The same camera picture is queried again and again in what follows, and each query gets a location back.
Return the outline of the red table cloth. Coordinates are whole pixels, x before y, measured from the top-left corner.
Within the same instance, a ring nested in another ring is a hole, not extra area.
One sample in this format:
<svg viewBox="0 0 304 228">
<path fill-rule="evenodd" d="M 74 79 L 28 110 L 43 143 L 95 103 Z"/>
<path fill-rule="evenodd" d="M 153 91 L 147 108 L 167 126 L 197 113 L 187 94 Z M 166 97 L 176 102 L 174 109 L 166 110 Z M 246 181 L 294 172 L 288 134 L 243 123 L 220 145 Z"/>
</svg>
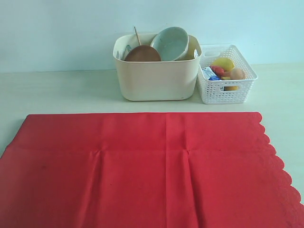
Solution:
<svg viewBox="0 0 304 228">
<path fill-rule="evenodd" d="M 258 112 L 31 114 L 0 159 L 3 228 L 301 228 Z"/>
</svg>

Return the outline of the brown wooden plate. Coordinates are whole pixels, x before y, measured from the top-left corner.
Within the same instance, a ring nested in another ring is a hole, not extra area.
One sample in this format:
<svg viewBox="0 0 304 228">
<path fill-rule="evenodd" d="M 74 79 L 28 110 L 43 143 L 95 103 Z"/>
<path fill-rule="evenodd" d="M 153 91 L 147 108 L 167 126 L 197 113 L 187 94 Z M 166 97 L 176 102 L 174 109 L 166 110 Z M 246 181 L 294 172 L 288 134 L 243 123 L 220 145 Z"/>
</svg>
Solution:
<svg viewBox="0 0 304 228">
<path fill-rule="evenodd" d="M 161 61 L 160 54 L 151 46 L 140 45 L 133 48 L 125 57 L 127 62 L 157 62 Z"/>
</svg>

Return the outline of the blue white milk carton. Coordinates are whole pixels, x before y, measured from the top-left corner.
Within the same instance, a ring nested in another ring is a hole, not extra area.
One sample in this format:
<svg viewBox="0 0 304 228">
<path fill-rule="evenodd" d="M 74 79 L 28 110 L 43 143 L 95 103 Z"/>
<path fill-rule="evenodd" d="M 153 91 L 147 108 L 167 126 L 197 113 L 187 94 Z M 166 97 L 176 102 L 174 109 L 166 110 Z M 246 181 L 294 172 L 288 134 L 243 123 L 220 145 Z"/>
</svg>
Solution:
<svg viewBox="0 0 304 228">
<path fill-rule="evenodd" d="M 207 66 L 202 68 L 203 76 L 209 81 L 219 81 L 220 78 L 213 72 L 213 70 Z"/>
</svg>

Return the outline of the pale green ceramic bowl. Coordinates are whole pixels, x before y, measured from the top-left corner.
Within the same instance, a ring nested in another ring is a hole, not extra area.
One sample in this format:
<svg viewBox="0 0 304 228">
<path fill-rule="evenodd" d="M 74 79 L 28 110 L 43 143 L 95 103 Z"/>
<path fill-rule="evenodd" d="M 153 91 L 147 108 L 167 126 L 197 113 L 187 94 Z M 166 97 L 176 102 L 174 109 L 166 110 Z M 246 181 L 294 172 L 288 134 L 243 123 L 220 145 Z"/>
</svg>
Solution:
<svg viewBox="0 0 304 228">
<path fill-rule="evenodd" d="M 189 46 L 189 35 L 180 27 L 169 27 L 159 32 L 150 45 L 157 50 L 161 61 L 176 61 L 185 57 Z"/>
</svg>

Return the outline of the stainless steel cup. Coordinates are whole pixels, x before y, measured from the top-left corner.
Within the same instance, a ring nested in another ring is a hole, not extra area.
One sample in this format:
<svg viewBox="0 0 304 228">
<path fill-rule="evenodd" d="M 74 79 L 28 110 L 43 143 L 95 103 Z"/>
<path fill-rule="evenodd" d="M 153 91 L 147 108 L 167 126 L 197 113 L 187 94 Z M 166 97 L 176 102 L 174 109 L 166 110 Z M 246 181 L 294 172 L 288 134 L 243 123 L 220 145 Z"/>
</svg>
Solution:
<svg viewBox="0 0 304 228">
<path fill-rule="evenodd" d="M 200 57 L 200 52 L 196 48 L 193 51 L 193 57 L 194 57 L 194 59 L 197 59 Z"/>
</svg>

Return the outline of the yellow cheese wedge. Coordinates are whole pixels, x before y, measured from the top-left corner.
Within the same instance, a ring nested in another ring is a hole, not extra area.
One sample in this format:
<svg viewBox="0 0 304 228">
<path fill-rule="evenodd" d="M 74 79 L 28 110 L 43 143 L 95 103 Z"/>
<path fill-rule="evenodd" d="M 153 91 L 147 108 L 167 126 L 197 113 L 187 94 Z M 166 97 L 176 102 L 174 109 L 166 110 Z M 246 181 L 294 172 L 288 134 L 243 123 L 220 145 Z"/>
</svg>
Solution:
<svg viewBox="0 0 304 228">
<path fill-rule="evenodd" d="M 229 76 L 222 76 L 221 80 L 230 80 Z M 237 91 L 239 89 L 239 87 L 237 85 L 233 85 L 233 84 L 225 84 L 225 86 L 223 86 L 223 88 L 221 89 L 222 91 Z"/>
</svg>

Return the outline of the red sausage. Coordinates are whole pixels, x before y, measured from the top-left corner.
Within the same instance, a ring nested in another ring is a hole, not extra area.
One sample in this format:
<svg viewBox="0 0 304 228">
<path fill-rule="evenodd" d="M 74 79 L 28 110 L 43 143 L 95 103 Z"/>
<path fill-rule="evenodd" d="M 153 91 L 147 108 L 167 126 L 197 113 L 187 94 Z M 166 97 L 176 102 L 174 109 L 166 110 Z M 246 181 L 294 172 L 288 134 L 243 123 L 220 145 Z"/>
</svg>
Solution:
<svg viewBox="0 0 304 228">
<path fill-rule="evenodd" d="M 220 66 L 210 66 L 211 70 L 218 76 L 218 77 L 222 77 L 225 74 L 225 70 L 220 67 Z"/>
</svg>

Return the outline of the wooden chopstick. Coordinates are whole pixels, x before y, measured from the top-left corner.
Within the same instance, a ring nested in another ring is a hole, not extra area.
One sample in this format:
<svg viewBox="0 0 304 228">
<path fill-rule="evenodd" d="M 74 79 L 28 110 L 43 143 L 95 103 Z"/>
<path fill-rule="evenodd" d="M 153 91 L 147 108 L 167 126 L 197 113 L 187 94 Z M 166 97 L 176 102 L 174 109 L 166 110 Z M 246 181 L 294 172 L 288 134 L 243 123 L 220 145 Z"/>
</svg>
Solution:
<svg viewBox="0 0 304 228">
<path fill-rule="evenodd" d="M 134 31 L 135 31 L 135 35 L 136 35 L 136 38 L 137 38 L 138 44 L 139 44 L 139 46 L 141 46 L 141 45 L 142 45 L 142 43 L 141 43 L 141 41 L 140 41 L 140 38 L 139 38 L 139 34 L 138 34 L 138 32 L 137 32 L 137 29 L 136 29 L 136 27 L 135 27 L 135 26 L 134 26 L 133 28 L 134 28 Z"/>
</svg>

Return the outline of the yellow lemon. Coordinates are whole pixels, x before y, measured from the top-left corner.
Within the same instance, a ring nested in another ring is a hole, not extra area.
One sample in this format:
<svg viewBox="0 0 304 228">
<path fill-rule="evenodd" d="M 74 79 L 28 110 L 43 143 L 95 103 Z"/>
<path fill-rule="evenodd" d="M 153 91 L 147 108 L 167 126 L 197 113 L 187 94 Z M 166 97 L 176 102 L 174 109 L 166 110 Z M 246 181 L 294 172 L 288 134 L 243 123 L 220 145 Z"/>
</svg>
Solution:
<svg viewBox="0 0 304 228">
<path fill-rule="evenodd" d="M 231 71 L 235 67 L 234 62 L 227 57 L 219 57 L 211 65 L 221 67 L 224 71 Z"/>
</svg>

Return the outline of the metal table knife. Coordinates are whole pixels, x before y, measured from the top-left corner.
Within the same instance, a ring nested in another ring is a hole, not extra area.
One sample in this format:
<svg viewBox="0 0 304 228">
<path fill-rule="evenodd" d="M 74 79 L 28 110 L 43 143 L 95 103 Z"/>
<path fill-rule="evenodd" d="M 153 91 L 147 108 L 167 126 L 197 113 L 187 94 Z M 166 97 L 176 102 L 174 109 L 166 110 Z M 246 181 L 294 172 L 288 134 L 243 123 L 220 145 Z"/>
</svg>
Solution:
<svg viewBox="0 0 304 228">
<path fill-rule="evenodd" d="M 131 51 L 132 51 L 132 47 L 130 45 L 126 45 L 122 60 L 125 60 L 125 58 Z"/>
</svg>

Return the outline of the cream plastic tub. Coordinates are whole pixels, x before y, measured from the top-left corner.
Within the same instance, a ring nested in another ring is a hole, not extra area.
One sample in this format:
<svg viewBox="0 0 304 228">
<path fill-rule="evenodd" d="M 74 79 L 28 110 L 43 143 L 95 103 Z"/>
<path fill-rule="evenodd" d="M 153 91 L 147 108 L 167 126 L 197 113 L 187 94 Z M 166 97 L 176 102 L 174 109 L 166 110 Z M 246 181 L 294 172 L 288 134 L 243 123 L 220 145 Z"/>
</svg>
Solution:
<svg viewBox="0 0 304 228">
<path fill-rule="evenodd" d="M 135 35 L 119 37 L 113 48 L 119 86 L 130 101 L 184 100 L 192 96 L 200 67 L 202 50 L 198 40 L 189 35 L 189 59 L 162 62 L 126 62 L 122 60 L 126 45 L 136 47 Z M 194 49 L 200 57 L 194 59 Z"/>
</svg>

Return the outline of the white perforated plastic basket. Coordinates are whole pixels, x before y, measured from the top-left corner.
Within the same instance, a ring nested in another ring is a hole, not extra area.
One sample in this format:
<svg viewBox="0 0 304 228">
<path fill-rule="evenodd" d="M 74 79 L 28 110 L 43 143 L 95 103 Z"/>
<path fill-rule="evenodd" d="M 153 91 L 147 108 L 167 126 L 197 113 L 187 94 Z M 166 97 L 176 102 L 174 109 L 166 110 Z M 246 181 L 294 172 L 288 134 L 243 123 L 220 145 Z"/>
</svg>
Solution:
<svg viewBox="0 0 304 228">
<path fill-rule="evenodd" d="M 215 105 L 245 102 L 258 76 L 238 48 L 232 44 L 217 44 L 201 45 L 201 50 L 202 56 L 196 85 L 203 103 Z M 205 68 L 220 57 L 231 59 L 236 68 L 244 71 L 245 78 L 242 80 L 210 81 L 205 74 Z"/>
</svg>

